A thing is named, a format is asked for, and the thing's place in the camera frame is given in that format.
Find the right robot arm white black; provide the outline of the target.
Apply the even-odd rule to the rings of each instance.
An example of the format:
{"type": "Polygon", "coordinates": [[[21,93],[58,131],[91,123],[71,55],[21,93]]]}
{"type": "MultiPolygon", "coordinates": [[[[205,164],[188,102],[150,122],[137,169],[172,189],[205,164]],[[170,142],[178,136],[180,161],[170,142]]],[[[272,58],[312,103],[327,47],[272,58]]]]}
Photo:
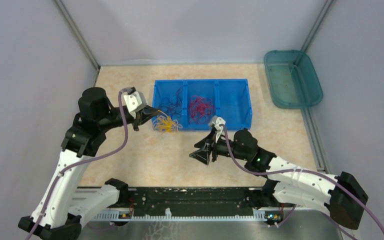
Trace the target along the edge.
{"type": "Polygon", "coordinates": [[[368,195],[350,173],[340,175],[314,172],[293,164],[258,145],[248,129],[237,131],[233,139],[213,128],[197,142],[189,154],[205,165],[219,156],[245,161],[246,172],[267,179],[271,187],[262,191],[261,199],[267,206],[300,205],[324,213],[334,222],[351,230],[360,227],[368,195]]]}

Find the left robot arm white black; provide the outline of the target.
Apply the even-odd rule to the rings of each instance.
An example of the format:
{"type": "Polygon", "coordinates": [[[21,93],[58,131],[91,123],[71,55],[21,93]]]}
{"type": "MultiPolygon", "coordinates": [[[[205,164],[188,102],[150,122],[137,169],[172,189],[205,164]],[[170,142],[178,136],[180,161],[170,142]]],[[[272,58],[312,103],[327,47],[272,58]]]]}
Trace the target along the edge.
{"type": "Polygon", "coordinates": [[[159,109],[149,106],[144,94],[134,87],[119,91],[118,106],[112,105],[103,88],[88,88],[79,98],[78,107],[42,199],[31,215],[18,222],[28,239],[37,236],[42,240],[76,240],[105,208],[133,204],[128,184],[115,178],[76,205],[72,205],[72,198],[89,164],[101,159],[97,153],[107,132],[119,127],[127,130],[129,126],[137,131],[157,116],[159,109]]]}

